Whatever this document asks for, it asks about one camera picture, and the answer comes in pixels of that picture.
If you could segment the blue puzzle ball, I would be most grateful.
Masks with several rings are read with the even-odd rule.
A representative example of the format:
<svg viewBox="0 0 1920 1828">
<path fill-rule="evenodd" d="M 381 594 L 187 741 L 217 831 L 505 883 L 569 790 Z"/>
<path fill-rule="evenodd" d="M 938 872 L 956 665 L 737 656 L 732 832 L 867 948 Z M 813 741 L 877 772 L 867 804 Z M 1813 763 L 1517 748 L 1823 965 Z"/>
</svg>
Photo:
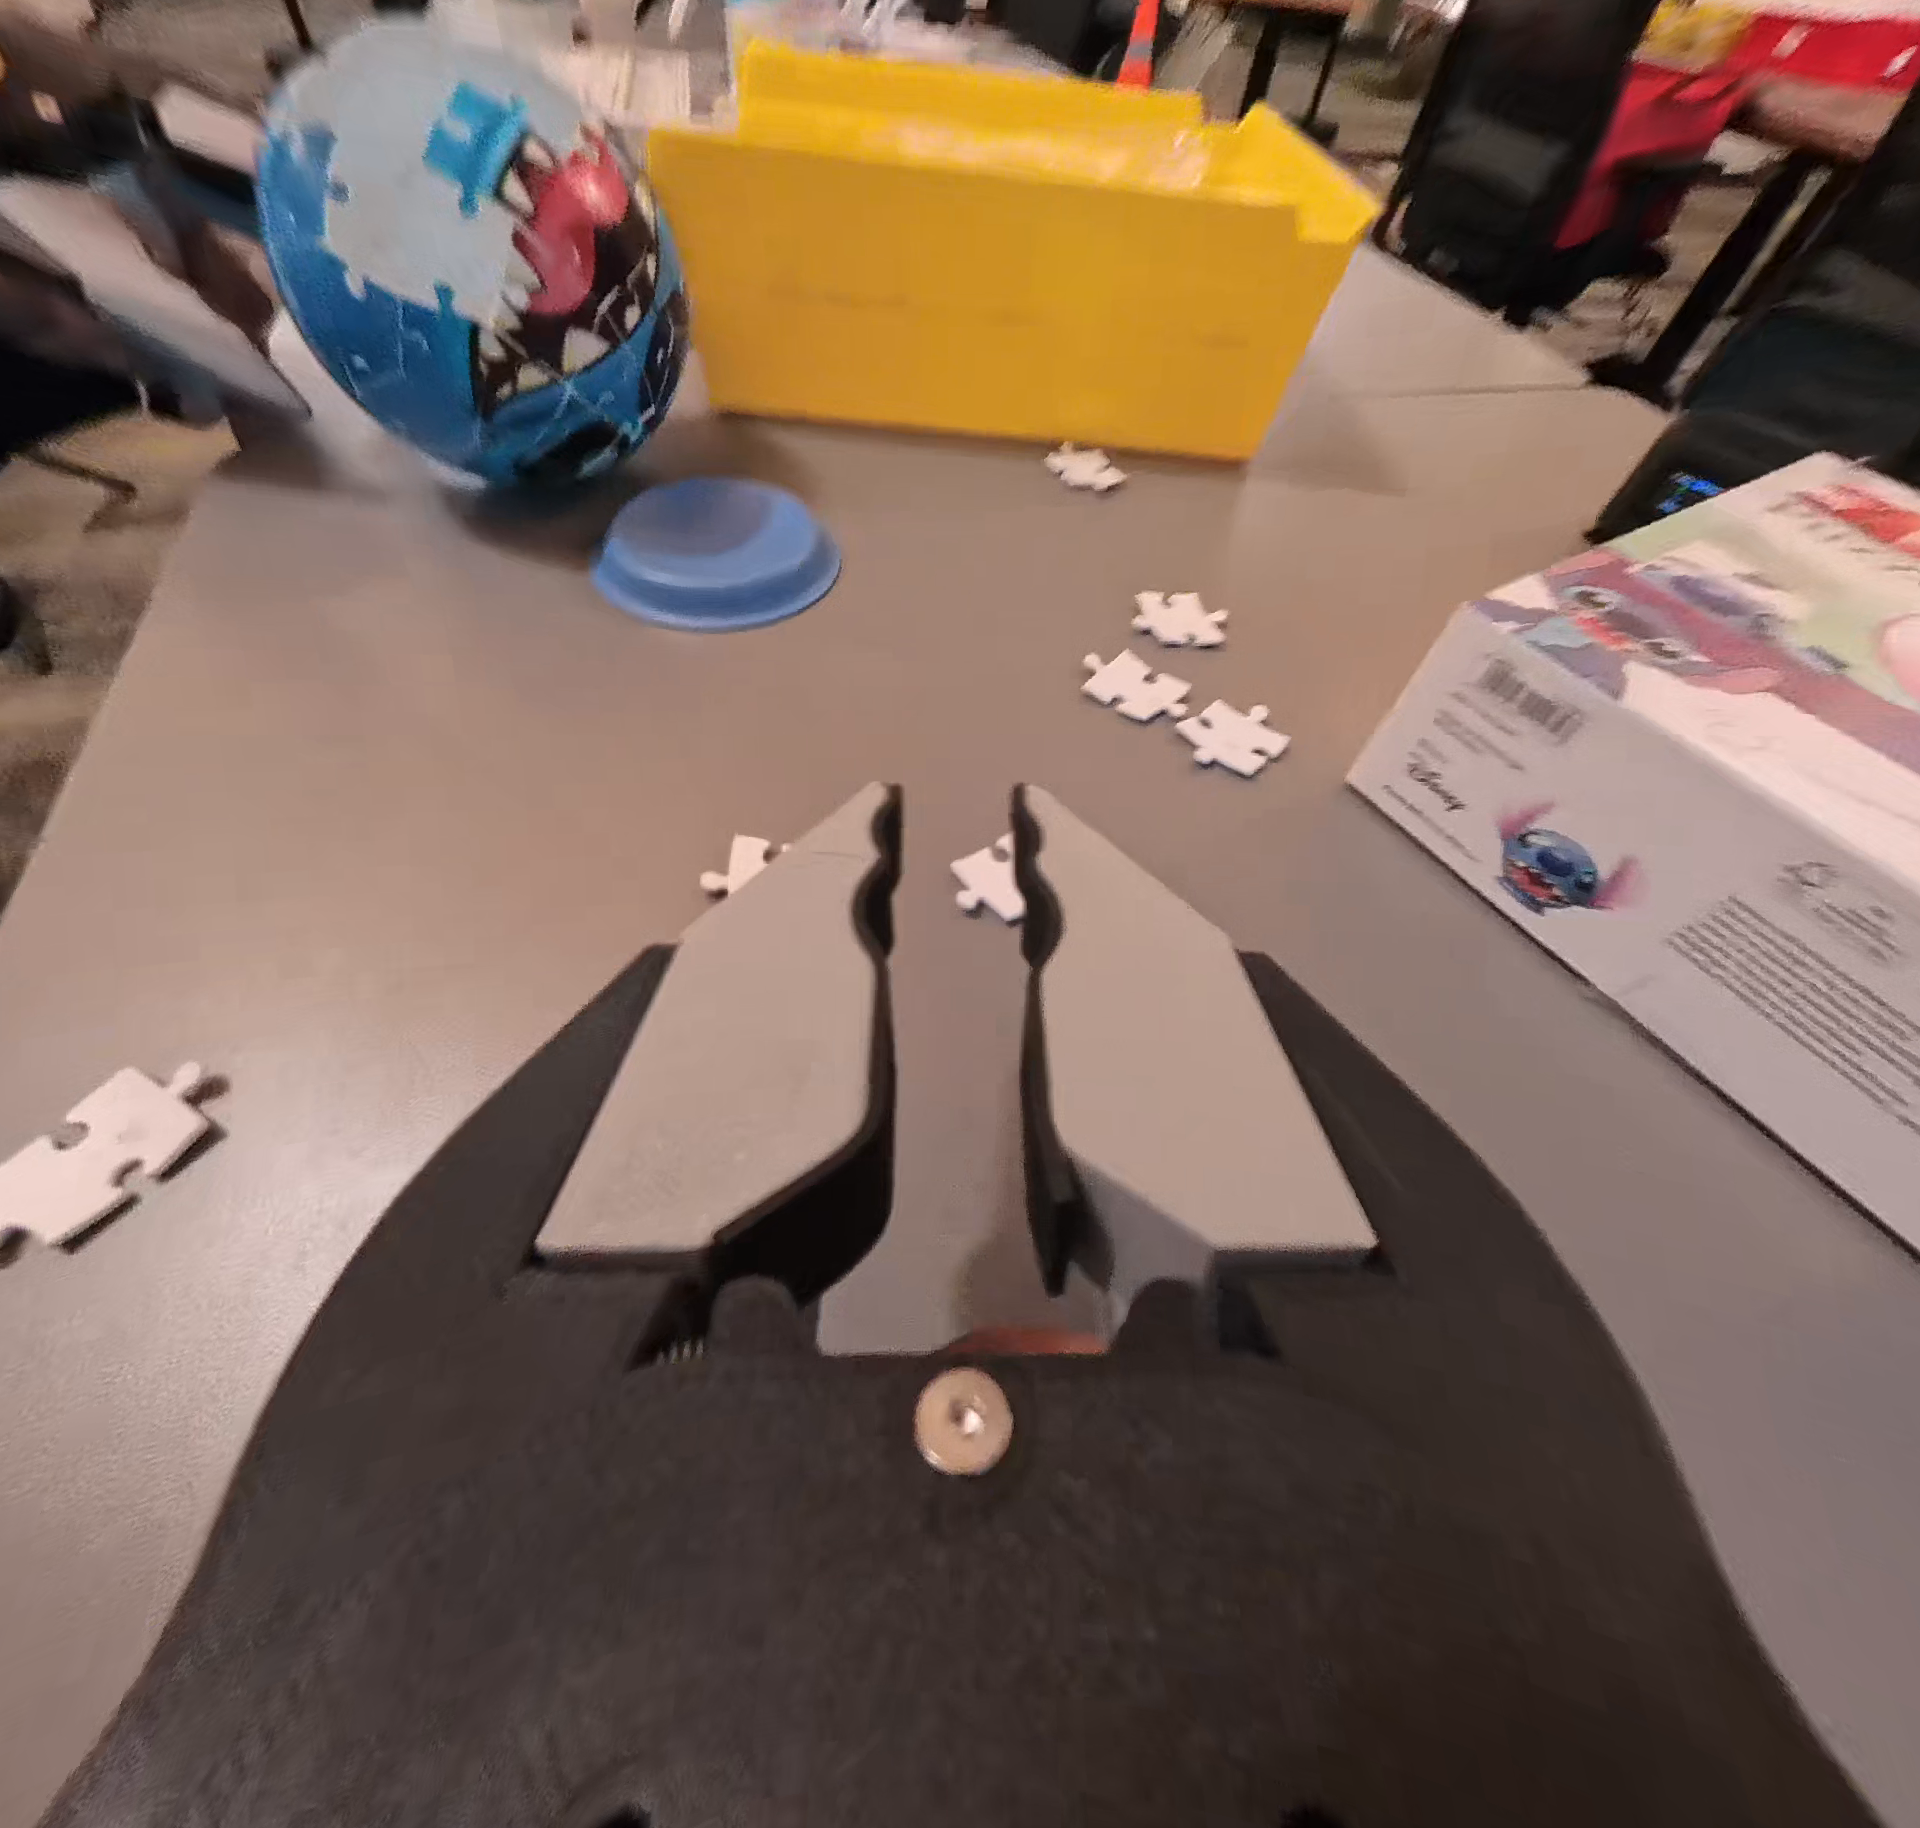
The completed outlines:
<svg viewBox="0 0 1920 1828">
<path fill-rule="evenodd" d="M 374 14 L 276 86 L 254 175 L 285 315 L 387 434 L 491 485 L 595 478 L 685 378 L 666 206 L 528 56 Z"/>
</svg>

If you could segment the black charging case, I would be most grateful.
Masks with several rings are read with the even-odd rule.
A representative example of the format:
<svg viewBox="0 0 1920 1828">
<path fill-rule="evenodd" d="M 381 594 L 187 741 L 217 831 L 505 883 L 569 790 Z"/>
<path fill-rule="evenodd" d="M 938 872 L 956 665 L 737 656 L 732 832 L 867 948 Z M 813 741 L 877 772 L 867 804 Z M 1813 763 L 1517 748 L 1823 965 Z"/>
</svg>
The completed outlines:
<svg viewBox="0 0 1920 1828">
<path fill-rule="evenodd" d="M 1682 411 L 1606 501 L 1585 541 L 1612 543 L 1808 454 L 1806 439 L 1791 428 L 1744 414 Z"/>
</svg>

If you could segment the yellow plastic bin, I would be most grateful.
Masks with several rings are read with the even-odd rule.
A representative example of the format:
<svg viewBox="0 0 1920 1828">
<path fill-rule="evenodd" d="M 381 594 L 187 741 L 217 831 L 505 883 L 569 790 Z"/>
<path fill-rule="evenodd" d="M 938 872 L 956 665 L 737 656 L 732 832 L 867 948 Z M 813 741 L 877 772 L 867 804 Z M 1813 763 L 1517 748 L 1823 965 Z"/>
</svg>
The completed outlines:
<svg viewBox="0 0 1920 1828">
<path fill-rule="evenodd" d="M 1380 201 L 1267 107 L 754 39 L 645 175 L 725 414 L 1255 455 Z"/>
</svg>

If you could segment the blue ball stand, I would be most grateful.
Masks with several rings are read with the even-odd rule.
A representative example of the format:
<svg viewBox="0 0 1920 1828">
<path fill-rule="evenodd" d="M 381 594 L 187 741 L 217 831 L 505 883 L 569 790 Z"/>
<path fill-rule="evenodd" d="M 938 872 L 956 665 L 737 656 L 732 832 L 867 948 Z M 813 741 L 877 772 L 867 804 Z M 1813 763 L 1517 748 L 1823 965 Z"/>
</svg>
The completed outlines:
<svg viewBox="0 0 1920 1828">
<path fill-rule="evenodd" d="M 804 499 L 745 476 L 693 476 L 627 499 L 588 578 L 624 614 L 730 634 L 802 614 L 841 569 L 841 547 Z"/>
</svg>

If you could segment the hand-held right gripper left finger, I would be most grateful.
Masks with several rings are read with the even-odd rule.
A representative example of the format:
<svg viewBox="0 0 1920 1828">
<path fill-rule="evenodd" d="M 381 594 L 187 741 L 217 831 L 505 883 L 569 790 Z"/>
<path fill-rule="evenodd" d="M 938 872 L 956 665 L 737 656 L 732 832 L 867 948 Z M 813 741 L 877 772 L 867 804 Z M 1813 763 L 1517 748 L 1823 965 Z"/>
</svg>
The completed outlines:
<svg viewBox="0 0 1920 1828">
<path fill-rule="evenodd" d="M 719 1270 L 887 1132 L 903 795 L 874 780 L 667 951 L 533 1242 L 544 1265 Z"/>
</svg>

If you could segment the cardboard puzzle box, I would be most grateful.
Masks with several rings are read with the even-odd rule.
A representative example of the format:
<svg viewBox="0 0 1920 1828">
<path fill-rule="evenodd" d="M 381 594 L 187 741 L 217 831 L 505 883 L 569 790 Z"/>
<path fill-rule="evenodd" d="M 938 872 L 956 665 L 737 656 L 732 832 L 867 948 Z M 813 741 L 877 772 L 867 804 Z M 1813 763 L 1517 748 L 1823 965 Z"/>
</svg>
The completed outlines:
<svg viewBox="0 0 1920 1828">
<path fill-rule="evenodd" d="M 1917 495 L 1767 471 L 1465 604 L 1368 806 L 1917 1244 Z"/>
</svg>

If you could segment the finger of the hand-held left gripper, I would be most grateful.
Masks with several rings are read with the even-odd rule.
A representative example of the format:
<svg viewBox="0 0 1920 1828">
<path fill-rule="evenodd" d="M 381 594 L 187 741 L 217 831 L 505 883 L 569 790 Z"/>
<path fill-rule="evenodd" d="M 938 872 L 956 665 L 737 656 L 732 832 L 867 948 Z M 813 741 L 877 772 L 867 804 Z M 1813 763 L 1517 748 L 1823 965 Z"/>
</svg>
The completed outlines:
<svg viewBox="0 0 1920 1828">
<path fill-rule="evenodd" d="M 209 230 L 150 199 L 5 175 L 5 336 L 51 359 L 164 381 L 200 411 L 305 424 L 310 402 L 268 357 L 274 303 Z"/>
<path fill-rule="evenodd" d="M 268 132 L 248 112 L 182 81 L 162 81 L 144 97 L 162 151 L 200 185 L 254 185 Z"/>
</svg>

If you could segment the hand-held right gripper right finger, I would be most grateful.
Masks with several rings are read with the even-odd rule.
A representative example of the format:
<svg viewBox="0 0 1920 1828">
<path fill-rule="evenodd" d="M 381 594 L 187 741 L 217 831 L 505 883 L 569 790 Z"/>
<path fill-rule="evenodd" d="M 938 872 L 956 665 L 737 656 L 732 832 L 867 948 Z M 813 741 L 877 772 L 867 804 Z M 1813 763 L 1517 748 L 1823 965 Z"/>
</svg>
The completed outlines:
<svg viewBox="0 0 1920 1828">
<path fill-rule="evenodd" d="M 1014 788 L 1013 848 L 1045 1290 L 1363 1265 L 1375 1225 L 1231 934 L 1045 786 Z"/>
</svg>

